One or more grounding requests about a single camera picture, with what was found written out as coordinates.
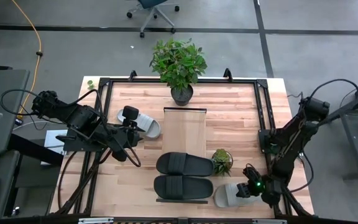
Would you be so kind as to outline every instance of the small potted plant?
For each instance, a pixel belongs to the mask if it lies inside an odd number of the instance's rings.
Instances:
[[[88,84],[88,89],[89,89],[89,90],[93,90],[93,89],[94,89],[94,84],[93,84],[93,81],[92,81],[92,80],[89,80],[89,81],[87,82],[87,84]]]
[[[171,88],[172,98],[178,106],[185,106],[193,96],[190,83],[197,83],[198,75],[205,74],[207,65],[202,48],[188,42],[162,40],[154,47],[153,59],[150,66],[153,72],[160,74],[161,82],[167,82]]]
[[[230,169],[233,166],[233,157],[224,149],[217,149],[212,156],[214,162],[214,174],[224,176],[230,175]]]

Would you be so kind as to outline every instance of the gray floor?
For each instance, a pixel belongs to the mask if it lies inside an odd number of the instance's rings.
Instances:
[[[135,5],[124,0],[17,0],[37,25],[140,27],[146,12],[132,20],[126,11]],[[181,11],[163,9],[177,27],[257,28],[251,0],[182,0]],[[260,0],[266,29],[358,30],[358,0]],[[27,24],[9,0],[0,0],[0,24]],[[152,27],[168,27],[161,19]],[[152,47],[159,39],[192,38],[203,47],[207,76],[219,77],[229,67],[235,77],[266,77],[259,34],[148,32],[40,32],[42,58],[35,92],[55,90],[64,101],[78,97],[85,75],[150,75]],[[307,96],[322,82],[348,78],[358,84],[358,35],[268,35],[267,45],[274,76],[284,78],[288,94]],[[0,30],[0,65],[33,71],[37,39],[32,31]],[[347,83],[333,83],[316,94],[331,103],[331,111],[352,90]],[[298,99],[290,98],[293,113]],[[59,128],[48,125],[48,128]],[[17,131],[29,139],[44,132],[26,126]],[[358,221],[358,181],[342,180],[355,172],[356,162],[339,121],[323,126],[306,147],[315,170],[310,194],[315,214],[324,218]],[[28,191],[27,195],[37,195]],[[21,204],[28,198],[22,196]],[[28,214],[41,212],[28,211]]]

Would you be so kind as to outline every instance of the wooden tabletop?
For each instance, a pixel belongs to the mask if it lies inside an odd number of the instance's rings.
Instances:
[[[84,77],[80,96],[88,90],[87,82],[92,80],[98,86],[100,77]],[[281,78],[268,78],[268,90],[277,128],[291,119],[284,81]],[[206,157],[211,158],[216,149],[224,148],[234,159],[231,177],[209,177],[214,188],[225,183],[246,182],[242,170],[251,163],[262,175],[266,173],[263,154],[260,153],[257,131],[260,129],[256,110],[254,87],[250,84],[208,84],[193,86],[194,95],[187,105],[190,108],[206,108]],[[262,106],[267,114],[263,92]],[[90,94],[80,103],[94,106],[95,95]],[[163,83],[114,83],[109,107],[109,123],[119,123],[117,112],[125,105],[139,109],[154,118],[163,128],[164,107],[175,107],[170,89]],[[155,163],[162,154],[162,134],[158,139],[144,139],[135,148],[142,167],[137,168],[131,162],[118,162],[110,157],[100,165],[94,192],[92,216],[104,217],[193,217],[193,218],[273,218],[273,210],[263,202],[235,208],[215,207],[213,198],[207,198],[208,204],[182,204],[156,202],[157,194],[153,181],[160,175]],[[61,195],[64,203],[75,190],[80,179],[84,153],[77,153],[68,165],[63,178]],[[63,160],[62,168],[68,156]],[[295,170],[289,189],[295,189],[306,183],[302,164],[295,162]],[[83,197],[85,207],[88,188]],[[294,193],[296,199],[306,211],[313,213],[308,188]],[[53,197],[51,212],[57,210],[57,190]]]

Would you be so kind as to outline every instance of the green leafy plant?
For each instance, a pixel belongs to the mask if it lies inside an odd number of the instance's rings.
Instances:
[[[93,81],[92,81],[92,80],[89,80],[89,81],[87,82],[87,84],[88,84],[88,89],[89,89],[89,90],[93,90],[93,89],[94,89],[94,85],[93,85]]]
[[[217,149],[212,157],[214,162],[215,175],[230,175],[230,169],[233,166],[232,156],[224,149]]]
[[[205,74],[207,65],[202,50],[191,44],[191,39],[187,42],[170,39],[165,44],[159,40],[150,67],[160,74],[161,82],[181,91],[190,83],[197,83],[198,75]]]

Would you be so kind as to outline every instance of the black slide sandal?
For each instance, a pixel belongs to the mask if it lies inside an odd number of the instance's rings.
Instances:
[[[208,179],[161,175],[154,179],[154,190],[164,199],[189,200],[210,197],[214,187]]]
[[[157,170],[168,175],[211,176],[214,172],[212,160],[184,152],[168,152],[159,157]]]

